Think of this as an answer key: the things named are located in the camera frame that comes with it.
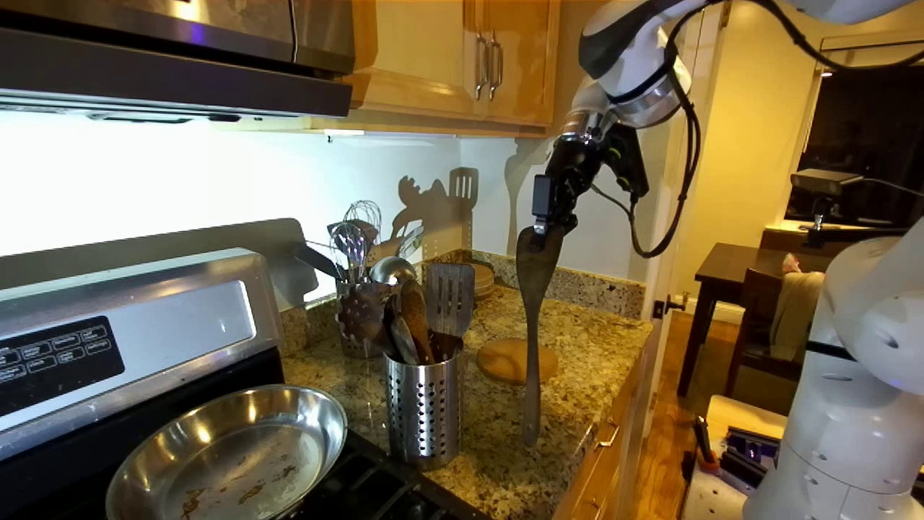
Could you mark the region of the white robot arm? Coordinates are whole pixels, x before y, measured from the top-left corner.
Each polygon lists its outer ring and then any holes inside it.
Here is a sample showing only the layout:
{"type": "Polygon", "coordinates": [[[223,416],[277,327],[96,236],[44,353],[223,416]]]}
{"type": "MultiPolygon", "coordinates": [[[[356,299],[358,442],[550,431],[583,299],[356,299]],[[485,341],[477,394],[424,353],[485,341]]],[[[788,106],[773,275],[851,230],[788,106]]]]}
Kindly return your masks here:
{"type": "Polygon", "coordinates": [[[579,39],[587,81],[538,176],[532,233],[567,236],[579,225],[579,195],[593,186],[600,168],[612,168],[631,202],[639,202],[648,192],[639,132],[677,111],[688,120],[684,182],[693,182],[700,117],[677,38],[711,3],[717,0],[610,0],[587,20],[579,39]]]}

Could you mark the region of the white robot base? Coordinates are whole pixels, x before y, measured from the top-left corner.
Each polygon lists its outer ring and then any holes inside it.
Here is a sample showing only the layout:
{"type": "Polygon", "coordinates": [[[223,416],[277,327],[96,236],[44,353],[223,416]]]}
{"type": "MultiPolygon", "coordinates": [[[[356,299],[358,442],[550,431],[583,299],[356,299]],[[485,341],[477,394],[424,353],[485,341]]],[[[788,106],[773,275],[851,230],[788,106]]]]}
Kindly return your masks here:
{"type": "Polygon", "coordinates": [[[773,467],[743,520],[924,520],[924,221],[827,267],[773,467]]]}

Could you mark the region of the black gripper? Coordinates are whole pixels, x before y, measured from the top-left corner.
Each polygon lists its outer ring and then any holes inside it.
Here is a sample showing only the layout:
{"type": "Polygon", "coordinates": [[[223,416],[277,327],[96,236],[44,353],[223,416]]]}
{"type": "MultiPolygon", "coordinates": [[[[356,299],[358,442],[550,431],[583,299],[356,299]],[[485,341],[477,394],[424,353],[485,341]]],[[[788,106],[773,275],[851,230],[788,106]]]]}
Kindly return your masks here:
{"type": "Polygon", "coordinates": [[[631,202],[639,202],[651,189],[639,132],[610,114],[581,111],[554,137],[547,169],[535,176],[532,228],[538,233],[576,228],[579,199],[605,168],[616,173],[631,202]]]}

